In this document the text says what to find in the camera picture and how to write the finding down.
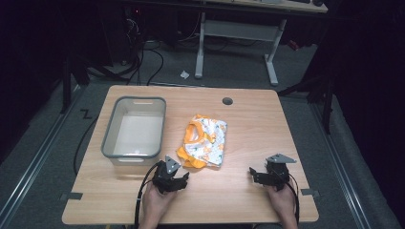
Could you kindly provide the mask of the black metal stand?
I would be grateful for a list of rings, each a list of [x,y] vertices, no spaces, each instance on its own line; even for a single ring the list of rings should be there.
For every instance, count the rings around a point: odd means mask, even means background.
[[[325,92],[324,108],[322,113],[322,126],[324,131],[330,134],[330,114],[332,112],[332,97],[333,97],[334,79],[331,77],[328,81],[327,89]]]
[[[72,99],[72,90],[71,90],[71,71],[70,71],[70,58],[67,57],[63,62],[63,75],[62,75],[62,109],[61,113],[67,113]]]

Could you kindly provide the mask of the white-framed desk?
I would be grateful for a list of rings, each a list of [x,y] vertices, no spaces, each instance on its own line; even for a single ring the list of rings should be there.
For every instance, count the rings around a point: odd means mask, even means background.
[[[256,7],[259,10],[283,10],[285,12],[327,13],[328,8],[323,0],[202,0],[207,3],[224,3],[239,6]],[[275,26],[230,22],[217,19],[206,19],[205,13],[200,15],[199,49],[197,52],[195,77],[203,77],[204,39],[206,36],[237,38],[244,40],[265,41],[272,44],[269,53],[264,55],[269,82],[278,85],[278,78],[273,65],[273,58],[287,23],[282,18]]]

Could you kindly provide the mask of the metal floor rail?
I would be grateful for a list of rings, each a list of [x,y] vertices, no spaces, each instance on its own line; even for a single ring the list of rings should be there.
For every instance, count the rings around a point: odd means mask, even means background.
[[[85,86],[74,86],[72,102],[62,105],[62,89],[41,108],[30,122],[6,161],[0,165],[0,229],[7,229],[16,211],[48,158],[56,138]]]
[[[325,131],[322,123],[322,115],[317,105],[309,104],[312,115],[314,116],[318,129],[320,130],[324,141],[326,142],[328,153],[330,156],[331,167],[335,172],[335,176],[338,180],[339,186],[345,197],[352,217],[355,221],[357,229],[372,229],[368,217],[365,214],[362,204],[360,203],[359,196],[352,185],[352,181],[349,177],[347,170],[338,154],[337,148],[333,142],[332,137]]]

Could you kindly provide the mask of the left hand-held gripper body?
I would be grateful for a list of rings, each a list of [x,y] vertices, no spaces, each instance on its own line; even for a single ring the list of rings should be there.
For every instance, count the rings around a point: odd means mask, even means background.
[[[180,164],[170,156],[166,156],[165,160],[161,160],[157,163],[152,182],[161,194],[179,190],[182,179],[175,178],[175,174],[180,167]]]

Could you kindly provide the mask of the person's right hand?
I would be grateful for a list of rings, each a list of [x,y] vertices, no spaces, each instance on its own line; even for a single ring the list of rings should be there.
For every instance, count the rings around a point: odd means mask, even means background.
[[[285,184],[281,190],[274,186],[266,186],[270,203],[284,226],[297,224],[295,217],[295,195]]]

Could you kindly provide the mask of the orange and white printed shirt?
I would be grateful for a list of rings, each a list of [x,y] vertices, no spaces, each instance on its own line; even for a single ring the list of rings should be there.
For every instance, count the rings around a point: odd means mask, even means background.
[[[206,115],[196,114],[185,128],[183,144],[177,156],[188,168],[221,167],[227,123]]]

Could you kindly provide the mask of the white bin with grey rim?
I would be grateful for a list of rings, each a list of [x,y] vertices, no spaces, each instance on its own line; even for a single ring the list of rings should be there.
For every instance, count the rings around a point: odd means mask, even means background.
[[[166,101],[122,96],[113,107],[101,153],[116,166],[152,165],[160,159]]]

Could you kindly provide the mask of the person's left hand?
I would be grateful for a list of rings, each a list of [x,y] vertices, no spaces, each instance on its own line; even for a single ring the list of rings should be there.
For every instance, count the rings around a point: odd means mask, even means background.
[[[153,183],[148,183],[142,198],[144,214],[142,224],[158,224],[176,196],[176,192],[162,194]]]

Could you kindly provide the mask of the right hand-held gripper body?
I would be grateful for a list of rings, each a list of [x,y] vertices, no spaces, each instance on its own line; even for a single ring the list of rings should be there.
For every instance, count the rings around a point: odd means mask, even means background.
[[[269,186],[274,186],[277,191],[284,188],[284,185],[289,182],[288,163],[296,163],[294,158],[276,154],[269,156],[267,159],[266,170],[269,175]]]

